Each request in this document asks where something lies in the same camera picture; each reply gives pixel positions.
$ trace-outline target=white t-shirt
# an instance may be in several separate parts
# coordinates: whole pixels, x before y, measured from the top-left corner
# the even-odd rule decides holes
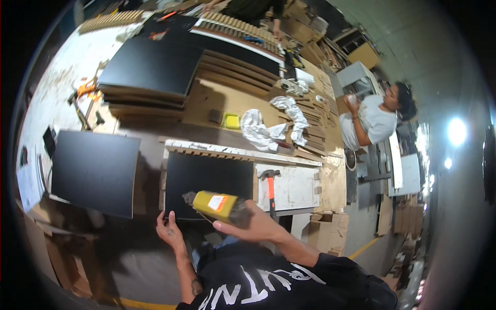
[[[372,144],[388,139],[396,130],[396,113],[381,110],[379,106],[383,102],[379,95],[366,96],[358,109],[358,118]],[[339,122],[344,144],[351,150],[358,150],[360,143],[355,132],[351,112],[341,114]]]

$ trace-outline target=claw hammer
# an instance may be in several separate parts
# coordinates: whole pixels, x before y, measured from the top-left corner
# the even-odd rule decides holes
[[[262,172],[262,174],[258,177],[262,181],[267,178],[267,182],[269,184],[269,211],[270,211],[270,217],[274,220],[276,218],[276,206],[274,204],[274,176],[279,176],[281,175],[281,172],[279,170],[265,170]]]

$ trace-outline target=yellow floor line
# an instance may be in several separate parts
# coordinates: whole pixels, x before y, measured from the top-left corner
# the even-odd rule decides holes
[[[150,304],[150,303],[139,302],[136,300],[126,299],[122,297],[107,296],[104,299],[116,305],[134,307],[134,308],[140,308],[146,310],[173,310],[177,307],[177,305]]]
[[[358,249],[358,251],[356,251],[355,253],[351,254],[350,256],[348,256],[349,259],[355,259],[355,257],[357,257],[358,255],[360,255],[363,251],[365,251],[366,249],[368,249],[371,245],[373,245],[377,240],[379,240],[380,238],[384,237],[384,236],[380,236],[380,237],[377,237],[375,239],[372,239],[372,241],[370,241],[369,243],[367,243],[366,245],[364,245],[363,247],[361,247],[360,249]]]

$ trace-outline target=tattoo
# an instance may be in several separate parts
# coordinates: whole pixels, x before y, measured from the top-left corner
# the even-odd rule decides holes
[[[198,279],[194,279],[193,281],[191,281],[191,292],[193,293],[193,296],[200,294],[202,291],[203,287],[201,286]]]

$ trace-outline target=orange label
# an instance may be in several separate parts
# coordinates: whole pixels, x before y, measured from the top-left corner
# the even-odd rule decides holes
[[[226,203],[227,198],[227,196],[223,195],[213,195],[208,203],[208,207],[215,210],[216,212],[220,212],[220,210],[222,210],[222,207]]]

